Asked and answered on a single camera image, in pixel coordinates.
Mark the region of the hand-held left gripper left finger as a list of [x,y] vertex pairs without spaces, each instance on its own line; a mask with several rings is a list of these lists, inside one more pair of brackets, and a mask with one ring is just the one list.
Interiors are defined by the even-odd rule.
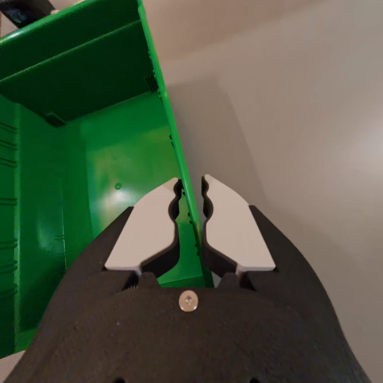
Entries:
[[161,277],[179,261],[180,239],[176,219],[182,196],[182,180],[176,177],[144,195],[133,207],[105,268],[151,272]]

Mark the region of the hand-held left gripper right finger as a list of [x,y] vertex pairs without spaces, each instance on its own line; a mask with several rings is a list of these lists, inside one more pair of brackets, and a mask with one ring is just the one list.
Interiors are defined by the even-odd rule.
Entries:
[[201,193],[204,265],[220,278],[227,273],[242,278],[247,272],[274,271],[276,264],[248,202],[209,174],[201,179]]

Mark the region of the green plastic bin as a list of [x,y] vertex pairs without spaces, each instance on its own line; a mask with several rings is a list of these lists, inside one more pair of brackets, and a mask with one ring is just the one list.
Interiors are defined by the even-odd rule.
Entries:
[[0,43],[1,359],[30,344],[60,280],[126,208],[182,179],[180,260],[159,283],[212,287],[143,1],[82,1]]

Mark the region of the black electronic device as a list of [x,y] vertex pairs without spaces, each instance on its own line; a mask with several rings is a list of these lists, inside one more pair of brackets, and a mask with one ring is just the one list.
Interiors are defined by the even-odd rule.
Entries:
[[48,0],[1,0],[1,13],[18,29],[51,15],[56,8]]

